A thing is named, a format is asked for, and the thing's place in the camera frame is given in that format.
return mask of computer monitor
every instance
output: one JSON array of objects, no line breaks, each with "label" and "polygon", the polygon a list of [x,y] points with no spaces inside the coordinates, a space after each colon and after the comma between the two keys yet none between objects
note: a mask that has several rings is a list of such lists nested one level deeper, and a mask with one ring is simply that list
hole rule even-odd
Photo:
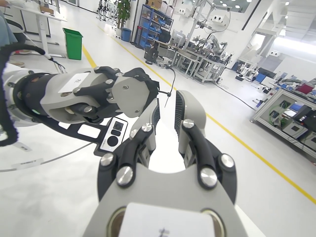
[{"label": "computer monitor", "polygon": [[183,46],[185,43],[186,36],[178,31],[173,30],[171,35],[171,42],[177,44],[178,46]]}]

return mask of green trash bin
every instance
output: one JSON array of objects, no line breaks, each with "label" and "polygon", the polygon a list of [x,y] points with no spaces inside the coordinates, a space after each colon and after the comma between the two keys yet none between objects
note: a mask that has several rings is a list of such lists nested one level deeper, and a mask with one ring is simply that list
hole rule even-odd
[{"label": "green trash bin", "polygon": [[67,28],[62,29],[65,34],[67,56],[72,60],[81,60],[82,35]]}]

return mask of silver bolt head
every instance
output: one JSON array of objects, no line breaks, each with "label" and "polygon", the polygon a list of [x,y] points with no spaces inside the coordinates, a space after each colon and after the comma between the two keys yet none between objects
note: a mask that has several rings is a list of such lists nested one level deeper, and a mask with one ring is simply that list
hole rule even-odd
[{"label": "silver bolt head", "polygon": [[183,125],[184,125],[185,128],[193,128],[194,122],[192,120],[190,120],[190,119],[185,119],[183,121]]},{"label": "silver bolt head", "polygon": [[137,134],[137,132],[138,132],[138,129],[132,130],[130,133],[130,138],[134,138],[134,136]]},{"label": "silver bolt head", "polygon": [[149,132],[153,129],[153,125],[151,123],[146,123],[145,125],[142,125],[141,129],[144,132]]},{"label": "silver bolt head", "polygon": [[93,107],[91,107],[91,106],[86,106],[86,107],[84,108],[83,112],[89,113],[89,112],[91,112],[91,110],[93,110]]},{"label": "silver bolt head", "polygon": [[112,153],[106,153],[103,157],[101,157],[100,164],[103,167],[106,167],[112,163],[114,159],[114,155]]},{"label": "silver bolt head", "polygon": [[204,167],[200,172],[200,177],[207,187],[214,187],[217,183],[217,175],[211,168]]},{"label": "silver bolt head", "polygon": [[133,169],[129,166],[122,167],[116,173],[116,182],[118,185],[127,185],[133,178]]},{"label": "silver bolt head", "polygon": [[74,89],[72,90],[72,92],[73,92],[73,93],[78,93],[78,92],[80,91],[80,89],[81,89],[81,88],[79,88],[79,87],[74,88]]},{"label": "silver bolt head", "polygon": [[227,155],[227,154],[223,154],[220,157],[220,160],[222,161],[224,166],[226,166],[228,168],[232,168],[235,165],[234,159],[231,156]]},{"label": "silver bolt head", "polygon": [[108,85],[110,85],[110,84],[113,83],[113,81],[114,81],[114,80],[111,80],[111,79],[110,79],[110,80],[106,80],[105,83],[108,84]]}]

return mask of person's hand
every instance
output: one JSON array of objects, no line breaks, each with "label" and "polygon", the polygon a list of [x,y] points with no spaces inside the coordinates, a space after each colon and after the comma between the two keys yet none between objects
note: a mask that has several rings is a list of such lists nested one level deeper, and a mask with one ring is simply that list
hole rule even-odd
[{"label": "person's hand", "polygon": [[0,7],[8,7],[9,3],[6,0],[0,0]]}]

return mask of white label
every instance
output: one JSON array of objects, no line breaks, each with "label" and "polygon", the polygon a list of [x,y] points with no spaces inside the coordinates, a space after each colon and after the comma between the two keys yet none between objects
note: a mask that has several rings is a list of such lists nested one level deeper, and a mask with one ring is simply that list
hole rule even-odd
[{"label": "white label", "polygon": [[44,162],[43,158],[39,158],[36,160],[30,160],[24,163],[19,163],[19,164],[14,164],[11,167],[16,168],[17,170],[25,169],[25,168],[30,168],[30,167],[36,167],[39,166],[42,162]]},{"label": "white label", "polygon": [[30,147],[28,147],[27,145],[21,143],[21,142],[15,142],[13,144],[15,147],[19,148],[19,149],[22,149],[23,151],[25,152],[30,152],[32,151],[32,149]]},{"label": "white label", "polygon": [[84,81],[84,79],[89,75],[90,73],[77,73],[59,90],[58,93],[66,93],[66,92],[72,92],[74,88],[79,87],[79,85]]},{"label": "white label", "polygon": [[215,237],[211,216],[199,212],[130,203],[119,237]]}]

